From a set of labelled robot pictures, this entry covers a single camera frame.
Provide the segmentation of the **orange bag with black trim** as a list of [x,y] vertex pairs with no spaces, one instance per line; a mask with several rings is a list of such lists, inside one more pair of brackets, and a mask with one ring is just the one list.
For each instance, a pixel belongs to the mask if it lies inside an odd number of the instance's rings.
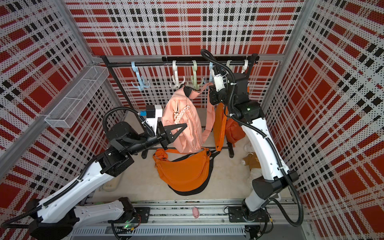
[[169,160],[169,153],[179,152],[157,149],[153,154],[160,179],[180,196],[197,195],[204,191],[214,169],[214,159],[220,152],[203,148],[198,153],[186,154],[173,161]]

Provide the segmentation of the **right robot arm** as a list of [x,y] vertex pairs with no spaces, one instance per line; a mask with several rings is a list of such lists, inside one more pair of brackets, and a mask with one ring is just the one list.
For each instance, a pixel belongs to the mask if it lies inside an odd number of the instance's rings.
[[[268,218],[266,206],[275,203],[287,222],[299,227],[304,221],[304,209],[294,182],[299,175],[291,171],[280,156],[270,135],[265,114],[261,105],[250,100],[248,81],[254,63],[258,60],[257,54],[252,54],[246,73],[234,73],[230,67],[218,61],[214,55],[201,50],[202,57],[213,63],[214,86],[210,87],[210,103],[224,104],[229,117],[238,123],[250,140],[252,147],[261,165],[262,176],[252,180],[250,195],[242,202],[242,216],[246,221],[265,220]],[[297,206],[298,219],[293,221],[274,195],[283,189],[290,188]]]

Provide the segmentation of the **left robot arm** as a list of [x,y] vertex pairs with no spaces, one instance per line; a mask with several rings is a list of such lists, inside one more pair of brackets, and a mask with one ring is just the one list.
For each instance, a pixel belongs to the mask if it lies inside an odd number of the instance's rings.
[[[127,122],[108,128],[108,118],[117,111],[129,111],[144,127],[138,134]],[[129,198],[96,206],[79,206],[78,203],[91,192],[123,173],[134,163],[133,155],[158,144],[164,149],[173,143],[187,128],[187,124],[163,126],[161,106],[150,105],[146,115],[128,107],[116,107],[103,117],[103,129],[110,147],[93,157],[80,175],[63,188],[41,200],[28,203],[28,211],[2,223],[4,229],[28,229],[37,240],[61,240],[73,230],[86,225],[107,221],[125,223],[135,218],[136,211]]]

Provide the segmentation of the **pink bag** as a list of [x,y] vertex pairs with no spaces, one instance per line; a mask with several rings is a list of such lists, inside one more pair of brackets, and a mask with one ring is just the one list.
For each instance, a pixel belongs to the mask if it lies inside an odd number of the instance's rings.
[[215,108],[207,99],[206,127],[203,130],[201,120],[192,100],[200,96],[205,89],[213,86],[205,84],[200,92],[193,88],[181,86],[168,101],[162,117],[164,126],[187,124],[187,128],[173,142],[174,147],[181,154],[197,153],[208,139],[215,122]]

